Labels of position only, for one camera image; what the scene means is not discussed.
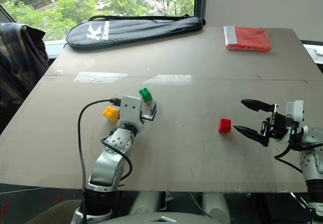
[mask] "yellow lego brick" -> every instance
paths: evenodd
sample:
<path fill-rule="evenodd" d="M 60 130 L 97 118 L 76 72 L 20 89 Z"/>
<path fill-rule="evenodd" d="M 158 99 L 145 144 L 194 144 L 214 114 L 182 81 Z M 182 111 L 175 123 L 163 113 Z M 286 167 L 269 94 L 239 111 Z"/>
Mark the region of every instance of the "yellow lego brick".
<path fill-rule="evenodd" d="M 102 115 L 104 115 L 108 120 L 112 122 L 118 121 L 119 112 L 117 109 L 108 106 L 103 112 Z"/>

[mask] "gray tabletop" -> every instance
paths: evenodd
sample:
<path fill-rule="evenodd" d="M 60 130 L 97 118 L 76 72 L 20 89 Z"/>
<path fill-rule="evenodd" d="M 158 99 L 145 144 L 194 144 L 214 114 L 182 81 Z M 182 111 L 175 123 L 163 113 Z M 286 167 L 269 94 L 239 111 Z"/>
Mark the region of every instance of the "gray tabletop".
<path fill-rule="evenodd" d="M 305 124 L 322 127 L 323 75 L 291 29 L 268 29 L 273 51 L 227 51 L 221 28 L 114 49 L 77 52 L 66 47 L 0 136 L 0 178 L 8 184 L 80 188 L 77 117 L 92 101 L 139 96 L 148 87 L 157 102 L 131 155 L 134 171 L 124 190 L 306 191 L 302 175 L 276 162 L 285 144 L 265 148 L 234 129 L 218 133 L 220 118 L 260 129 L 268 115 L 243 98 L 305 101 Z M 84 114 L 87 173 L 114 126 L 95 105 Z M 298 153 L 286 159 L 298 164 Z"/>

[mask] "window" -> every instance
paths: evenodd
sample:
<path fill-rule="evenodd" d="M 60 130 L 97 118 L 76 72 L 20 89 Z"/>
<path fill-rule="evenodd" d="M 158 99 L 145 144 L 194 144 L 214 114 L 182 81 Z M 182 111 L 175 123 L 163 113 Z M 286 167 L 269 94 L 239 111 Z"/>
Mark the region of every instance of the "window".
<path fill-rule="evenodd" d="M 46 32 L 45 41 L 62 40 L 93 15 L 194 15 L 195 0 L 0 0 L 18 23 Z"/>

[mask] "red package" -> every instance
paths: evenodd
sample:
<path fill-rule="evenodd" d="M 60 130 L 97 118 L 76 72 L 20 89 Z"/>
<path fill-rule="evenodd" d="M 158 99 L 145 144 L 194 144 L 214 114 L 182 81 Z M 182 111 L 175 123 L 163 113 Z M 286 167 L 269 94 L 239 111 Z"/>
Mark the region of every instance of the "red package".
<path fill-rule="evenodd" d="M 264 28 L 225 26 L 224 35 L 228 50 L 270 51 L 272 48 Z"/>

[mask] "red lego brick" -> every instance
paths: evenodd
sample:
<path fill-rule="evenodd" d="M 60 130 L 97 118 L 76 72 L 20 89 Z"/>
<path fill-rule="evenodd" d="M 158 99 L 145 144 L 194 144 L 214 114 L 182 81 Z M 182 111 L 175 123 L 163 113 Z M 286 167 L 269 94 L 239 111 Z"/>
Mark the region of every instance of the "red lego brick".
<path fill-rule="evenodd" d="M 230 130 L 231 130 L 231 120 L 221 118 L 219 122 L 219 132 L 228 133 Z"/>

